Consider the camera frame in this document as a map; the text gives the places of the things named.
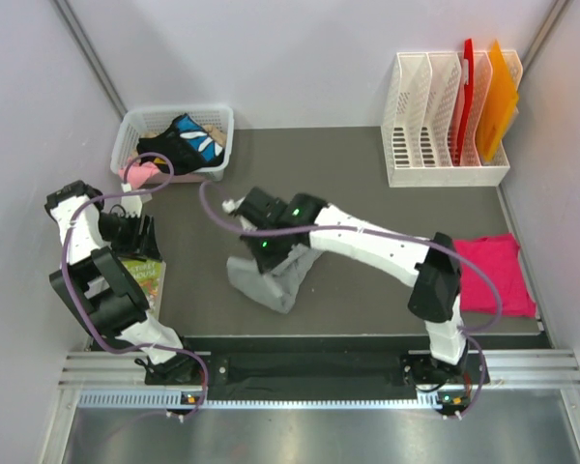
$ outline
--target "white wall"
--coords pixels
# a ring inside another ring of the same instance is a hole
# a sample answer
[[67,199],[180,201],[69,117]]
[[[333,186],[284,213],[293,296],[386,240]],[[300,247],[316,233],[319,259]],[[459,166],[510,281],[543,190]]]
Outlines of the white wall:
[[580,362],[580,0],[521,89],[506,138],[512,205],[556,341]]
[[397,51],[520,51],[552,0],[72,0],[129,108],[225,102],[238,127],[379,126]]
[[108,174],[118,118],[47,0],[0,1],[0,463],[36,462],[81,330],[53,294],[47,193]]

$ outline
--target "green book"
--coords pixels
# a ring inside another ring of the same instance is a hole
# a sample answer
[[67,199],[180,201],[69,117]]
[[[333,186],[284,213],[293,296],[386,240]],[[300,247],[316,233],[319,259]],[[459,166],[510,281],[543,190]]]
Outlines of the green book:
[[159,319],[161,310],[161,292],[165,277],[165,263],[158,261],[137,261],[135,259],[122,260],[127,271],[133,276],[140,288],[144,291],[150,312]]

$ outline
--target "folded gray cloth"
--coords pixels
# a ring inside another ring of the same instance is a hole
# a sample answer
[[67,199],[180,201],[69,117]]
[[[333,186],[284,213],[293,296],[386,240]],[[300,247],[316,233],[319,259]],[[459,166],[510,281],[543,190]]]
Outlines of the folded gray cloth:
[[305,245],[292,248],[288,258],[273,270],[260,274],[255,260],[230,256],[226,263],[230,284],[257,303],[287,314],[294,306],[301,282],[322,251]]

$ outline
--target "pink cloth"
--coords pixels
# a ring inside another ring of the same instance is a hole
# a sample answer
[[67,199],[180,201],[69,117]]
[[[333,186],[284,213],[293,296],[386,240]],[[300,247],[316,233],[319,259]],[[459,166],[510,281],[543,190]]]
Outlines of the pink cloth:
[[[536,304],[526,289],[518,263],[520,245],[512,234],[455,240],[455,249],[473,261],[496,284],[503,299],[504,316],[535,317]],[[496,312],[494,296],[487,284],[471,269],[462,265],[462,311]]]
[[[129,170],[129,176],[127,181],[131,184],[132,189],[139,189],[142,187],[146,181],[151,177],[156,176],[161,171],[152,162],[146,161],[142,164],[136,164]],[[118,171],[120,175],[121,182],[125,177],[125,169],[120,169]]]

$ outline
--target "folded red cloth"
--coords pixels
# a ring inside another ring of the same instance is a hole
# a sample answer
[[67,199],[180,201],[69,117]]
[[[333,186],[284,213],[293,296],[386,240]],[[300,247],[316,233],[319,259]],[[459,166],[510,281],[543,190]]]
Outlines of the folded red cloth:
[[[475,263],[496,285],[503,299],[504,316],[535,317],[536,304],[526,289],[518,263],[520,245],[512,234],[455,240],[455,249]],[[496,302],[487,284],[473,270],[462,265],[462,311],[496,312]]]

